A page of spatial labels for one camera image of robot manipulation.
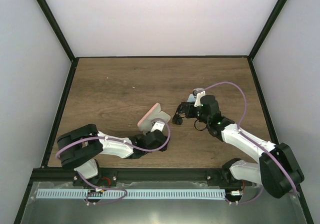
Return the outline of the black left table rail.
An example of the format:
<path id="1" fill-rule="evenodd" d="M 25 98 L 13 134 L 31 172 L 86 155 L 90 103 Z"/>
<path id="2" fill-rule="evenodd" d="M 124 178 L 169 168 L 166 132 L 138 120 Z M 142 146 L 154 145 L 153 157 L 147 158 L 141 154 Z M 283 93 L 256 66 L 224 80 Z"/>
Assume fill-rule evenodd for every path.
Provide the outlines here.
<path id="1" fill-rule="evenodd" d="M 68 95 L 69 95 L 69 92 L 70 92 L 70 88 L 71 88 L 71 85 L 72 85 L 72 82 L 73 82 L 73 79 L 74 79 L 74 75 L 75 75 L 78 63 L 79 63 L 79 58 L 75 58 L 71 62 L 71 66 L 70 66 L 70 69 L 69 69 L 69 72 L 68 72 L 68 75 L 67 75 L 67 79 L 66 79 L 63 91 L 62 91 L 61 99 L 59 101 L 57 112 L 56 112 L 56 115 L 55 115 L 55 118 L 54 118 L 54 121 L 53 121 L 53 126 L 51 128 L 49 139 L 48 139 L 48 142 L 47 142 L 47 145 L 46 145 L 46 148 L 45 148 L 45 152 L 44 152 L 44 155 L 43 155 L 43 158 L 42 158 L 42 162 L 41 162 L 41 165 L 40 165 L 41 168 L 46 168 L 48 166 L 48 162 L 49 162 L 49 159 L 50 159 L 50 156 L 51 156 L 51 152 L 52 152 L 52 149 L 53 149 L 53 146 L 54 146 L 54 143 L 55 143 L 55 138 L 56 138 L 56 135 L 57 135 L 57 131 L 58 131 L 58 128 L 59 128 L 59 125 L 60 125 L 60 122 L 61 122 L 63 111 L 65 109 L 65 105 L 66 105 L 66 102 L 67 102 L 67 98 L 68 98 Z"/>

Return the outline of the metal front tray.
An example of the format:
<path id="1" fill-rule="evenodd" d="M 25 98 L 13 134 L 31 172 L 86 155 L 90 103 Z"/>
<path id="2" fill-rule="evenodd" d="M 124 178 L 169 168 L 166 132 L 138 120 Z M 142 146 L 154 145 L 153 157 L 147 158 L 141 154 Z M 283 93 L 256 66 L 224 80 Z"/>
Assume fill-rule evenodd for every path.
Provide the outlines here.
<path id="1" fill-rule="evenodd" d="M 129 189 L 215 189 L 200 183 L 136 182 Z M 21 223 L 306 223 L 299 200 L 246 187 L 242 202 L 208 199 L 37 199 L 38 189 L 83 189 L 70 183 L 33 184 Z"/>

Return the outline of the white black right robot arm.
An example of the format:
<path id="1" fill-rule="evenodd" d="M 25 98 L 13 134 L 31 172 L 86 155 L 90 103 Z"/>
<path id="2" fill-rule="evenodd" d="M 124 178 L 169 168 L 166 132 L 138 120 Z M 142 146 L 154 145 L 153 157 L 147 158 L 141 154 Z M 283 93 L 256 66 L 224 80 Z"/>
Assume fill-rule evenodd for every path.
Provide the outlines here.
<path id="1" fill-rule="evenodd" d="M 222 179 L 227 185 L 247 180 L 263 186 L 273 197 L 281 198 L 304 181 L 304 174 L 291 148 L 262 140 L 239 127 L 221 114 L 213 95 L 181 102 L 173 116 L 173 124 L 181 125 L 183 118 L 194 118 L 204 123 L 212 137 L 230 144 L 250 156 L 254 162 L 234 159 L 226 163 Z"/>

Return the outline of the black left frame post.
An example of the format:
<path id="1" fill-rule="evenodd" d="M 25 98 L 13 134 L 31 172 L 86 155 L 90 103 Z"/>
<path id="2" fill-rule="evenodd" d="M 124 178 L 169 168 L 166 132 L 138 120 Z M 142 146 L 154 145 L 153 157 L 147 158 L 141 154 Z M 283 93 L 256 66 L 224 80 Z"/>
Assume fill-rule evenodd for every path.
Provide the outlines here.
<path id="1" fill-rule="evenodd" d="M 64 52 L 66 53 L 67 57 L 69 58 L 69 60 L 71 62 L 75 61 L 75 55 L 73 54 L 58 22 L 56 21 L 48 3 L 46 0 L 36 0 L 36 2 L 38 3 L 40 9 L 42 10 L 45 18 L 47 19 L 49 25 L 51 26 L 55 36 L 57 37 L 60 45 L 62 46 Z"/>

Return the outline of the black front mounting rail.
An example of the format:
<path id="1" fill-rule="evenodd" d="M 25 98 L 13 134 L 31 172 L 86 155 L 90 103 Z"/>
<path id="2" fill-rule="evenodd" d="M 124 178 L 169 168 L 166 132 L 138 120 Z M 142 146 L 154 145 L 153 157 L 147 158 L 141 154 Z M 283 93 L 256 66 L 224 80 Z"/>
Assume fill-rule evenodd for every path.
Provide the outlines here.
<path id="1" fill-rule="evenodd" d="M 219 168 L 101 168 L 97 177 L 88 181 L 97 186 L 114 187 L 119 183 L 132 182 L 199 182 L 208 186 L 239 187 L 241 180 L 227 181 Z M 66 181 L 76 186 L 86 186 L 73 170 L 61 167 L 36 168 L 32 171 L 30 182 Z"/>

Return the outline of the black right table rail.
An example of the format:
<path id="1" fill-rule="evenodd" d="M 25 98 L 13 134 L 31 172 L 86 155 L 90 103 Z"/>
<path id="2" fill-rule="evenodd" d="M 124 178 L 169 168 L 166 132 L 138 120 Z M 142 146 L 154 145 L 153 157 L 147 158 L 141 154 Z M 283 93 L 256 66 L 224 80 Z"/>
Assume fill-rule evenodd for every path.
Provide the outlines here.
<path id="1" fill-rule="evenodd" d="M 256 92 L 257 92 L 257 95 L 258 95 L 258 98 L 259 98 L 259 101 L 260 101 L 260 105 L 262 107 L 264 119 L 265 119 L 265 122 L 266 122 L 266 125 L 267 125 L 267 129 L 269 131 L 269 135 L 270 135 L 271 141 L 273 143 L 275 143 L 275 144 L 279 144 L 279 140 L 277 138 L 277 134 L 275 132 L 275 128 L 274 128 L 274 125 L 272 123 L 272 119 L 271 119 L 269 110 L 267 108 L 267 104 L 266 104 L 266 101 L 265 101 L 265 98 L 264 98 L 264 95 L 263 95 L 263 91 L 262 91 L 262 88 L 260 86 L 260 82 L 259 82 L 257 73 L 255 71 L 255 67 L 254 67 L 254 64 L 253 64 L 253 61 L 252 61 L 251 58 L 248 58 L 248 65 L 249 65 L 249 68 L 250 68 L 250 71 L 251 71 L 251 75 L 252 75 L 252 78 L 253 78 L 253 81 L 254 81 L 254 85 L 255 85 Z"/>

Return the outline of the black sunglasses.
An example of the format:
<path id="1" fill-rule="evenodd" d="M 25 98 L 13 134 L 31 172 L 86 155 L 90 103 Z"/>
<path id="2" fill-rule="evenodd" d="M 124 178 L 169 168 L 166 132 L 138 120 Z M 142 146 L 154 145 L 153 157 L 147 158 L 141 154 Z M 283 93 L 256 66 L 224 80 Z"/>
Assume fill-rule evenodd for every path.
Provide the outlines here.
<path id="1" fill-rule="evenodd" d="M 188 124 L 196 131 L 205 131 L 207 129 L 207 127 L 204 124 L 200 124 L 197 119 L 187 119 L 186 117 L 180 115 L 174 115 L 171 122 L 173 125 L 179 126 Z"/>

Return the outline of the pink glasses case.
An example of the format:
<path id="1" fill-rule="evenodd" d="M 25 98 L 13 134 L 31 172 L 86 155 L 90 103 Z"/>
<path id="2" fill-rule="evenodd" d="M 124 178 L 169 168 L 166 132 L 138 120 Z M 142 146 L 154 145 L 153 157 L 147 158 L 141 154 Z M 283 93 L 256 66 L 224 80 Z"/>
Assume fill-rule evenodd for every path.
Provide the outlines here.
<path id="1" fill-rule="evenodd" d="M 155 103 L 150 110 L 142 117 L 138 122 L 137 127 L 143 134 L 151 132 L 153 123 L 157 120 L 161 120 L 164 123 L 168 123 L 171 117 L 161 110 L 160 103 Z"/>

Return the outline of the light blue cleaning cloth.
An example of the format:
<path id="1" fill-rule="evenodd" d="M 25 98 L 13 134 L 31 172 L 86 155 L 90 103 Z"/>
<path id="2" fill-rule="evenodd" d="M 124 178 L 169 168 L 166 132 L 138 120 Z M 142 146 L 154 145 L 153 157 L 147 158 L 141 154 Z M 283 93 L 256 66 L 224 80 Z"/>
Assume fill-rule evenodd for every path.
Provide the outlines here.
<path id="1" fill-rule="evenodd" d="M 188 102 L 196 102 L 196 100 L 197 100 L 196 98 L 197 98 L 196 95 L 190 94 L 187 101 Z"/>

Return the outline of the black table rail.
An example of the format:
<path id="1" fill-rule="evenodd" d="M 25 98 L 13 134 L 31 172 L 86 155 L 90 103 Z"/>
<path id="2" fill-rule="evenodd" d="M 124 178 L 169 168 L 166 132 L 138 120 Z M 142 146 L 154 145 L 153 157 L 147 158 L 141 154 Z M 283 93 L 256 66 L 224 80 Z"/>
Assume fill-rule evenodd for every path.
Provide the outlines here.
<path id="1" fill-rule="evenodd" d="M 59 125 L 60 125 L 60 122 L 61 122 L 63 111 L 65 109 L 65 105 L 66 105 L 66 102 L 67 102 L 67 98 L 68 98 L 68 95 L 69 95 L 69 92 L 70 92 L 70 88 L 71 88 L 71 85 L 72 85 L 72 82 L 73 82 L 73 79 L 74 79 L 74 75 L 75 75 L 78 63 L 79 63 L 79 58 L 75 58 L 71 62 L 71 66 L 70 66 L 70 69 L 69 69 L 69 72 L 68 72 L 68 75 L 67 75 L 67 79 L 66 79 L 63 91 L 62 91 L 61 99 L 59 101 L 57 112 L 56 112 L 56 115 L 55 115 L 55 118 L 54 118 L 54 121 L 53 121 L 53 126 L 51 128 L 49 139 L 48 139 L 48 142 L 47 142 L 47 145 L 46 145 L 46 148 L 45 148 L 45 152 L 44 152 L 44 155 L 43 155 L 43 158 L 42 158 L 42 162 L 41 162 L 41 165 L 40 165 L 41 168 L 46 168 L 48 166 L 48 162 L 49 162 L 49 159 L 50 159 L 50 156 L 51 156 L 51 152 L 52 152 L 52 149 L 53 149 L 53 146 L 54 146 L 54 143 L 55 143 L 55 138 L 56 138 L 56 135 L 57 135 L 57 131 L 58 131 L 58 128 L 59 128 Z"/>
<path id="2" fill-rule="evenodd" d="M 255 71 L 255 67 L 254 67 L 254 64 L 253 64 L 253 61 L 252 61 L 251 58 L 248 58 L 248 65 L 249 65 L 249 68 L 250 68 L 250 71 L 251 71 L 251 75 L 252 75 L 252 78 L 253 78 L 253 81 L 254 81 L 254 85 L 255 85 L 256 92 L 257 92 L 257 95 L 258 95 L 258 98 L 259 98 L 259 101 L 260 101 L 260 105 L 262 107 L 264 119 L 265 119 L 265 122 L 266 122 L 266 125 L 267 125 L 267 129 L 269 131 L 269 135 L 270 135 L 271 141 L 273 143 L 275 143 L 275 144 L 279 144 L 279 140 L 277 138 L 277 134 L 275 132 L 275 128 L 274 128 L 274 125 L 272 123 L 272 119 L 271 119 L 269 110 L 267 108 L 267 104 L 266 104 L 266 101 L 265 101 L 265 98 L 264 98 L 264 95 L 263 95 L 263 91 L 262 91 L 262 88 L 260 86 L 260 82 L 259 82 L 257 73 Z"/>

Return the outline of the black frame post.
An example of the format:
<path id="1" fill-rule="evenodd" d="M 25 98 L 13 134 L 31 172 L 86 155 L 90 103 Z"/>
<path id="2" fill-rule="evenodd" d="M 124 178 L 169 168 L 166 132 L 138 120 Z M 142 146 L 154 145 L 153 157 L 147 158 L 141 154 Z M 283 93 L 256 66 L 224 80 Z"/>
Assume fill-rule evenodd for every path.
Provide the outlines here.
<path id="1" fill-rule="evenodd" d="M 263 45 L 265 39 L 267 38 L 269 32 L 271 31 L 274 23 L 276 22 L 278 16 L 280 15 L 282 9 L 286 5 L 288 0 L 277 0 L 275 6 L 273 7 L 265 25 L 263 26 L 253 48 L 251 49 L 248 60 L 252 61 L 255 56 L 257 55 L 258 51 L 260 50 L 261 46 Z"/>
<path id="2" fill-rule="evenodd" d="M 46 0 L 36 0 L 36 2 L 38 3 L 40 9 L 42 10 L 45 18 L 47 19 L 49 25 L 51 26 L 55 36 L 57 37 L 60 45 L 62 46 L 64 52 L 66 53 L 67 57 L 69 58 L 69 60 L 71 62 L 75 61 L 75 55 L 73 54 L 58 22 L 56 21 L 48 3 Z"/>

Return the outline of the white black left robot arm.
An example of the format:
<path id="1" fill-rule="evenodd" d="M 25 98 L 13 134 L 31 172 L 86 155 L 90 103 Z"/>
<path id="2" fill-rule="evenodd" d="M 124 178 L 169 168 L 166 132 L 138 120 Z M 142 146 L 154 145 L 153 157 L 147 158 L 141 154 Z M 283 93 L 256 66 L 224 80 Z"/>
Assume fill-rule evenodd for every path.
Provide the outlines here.
<path id="1" fill-rule="evenodd" d="M 153 123 L 151 130 L 145 134 L 131 137 L 115 137 L 98 131 L 97 126 L 88 124 L 68 132 L 57 139 L 56 159 L 61 161 L 63 169 L 74 170 L 92 186 L 102 180 L 96 156 L 99 154 L 116 156 L 122 159 L 139 159 L 148 153 L 166 151 L 170 141 L 164 129 L 167 124 L 162 121 Z"/>

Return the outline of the black right frame post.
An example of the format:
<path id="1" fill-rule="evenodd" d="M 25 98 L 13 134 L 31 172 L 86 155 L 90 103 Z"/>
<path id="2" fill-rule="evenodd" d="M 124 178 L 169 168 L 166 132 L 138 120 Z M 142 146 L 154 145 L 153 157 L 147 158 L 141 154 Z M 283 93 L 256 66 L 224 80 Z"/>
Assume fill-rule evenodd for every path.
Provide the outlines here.
<path id="1" fill-rule="evenodd" d="M 276 22 L 278 16 L 280 15 L 282 9 L 286 5 L 288 0 L 277 0 L 275 6 L 273 7 L 265 25 L 263 26 L 253 48 L 251 49 L 248 60 L 252 61 L 255 56 L 257 55 L 258 51 L 260 50 L 261 46 L 263 45 L 265 39 L 267 38 L 269 32 L 271 31 L 274 23 Z"/>

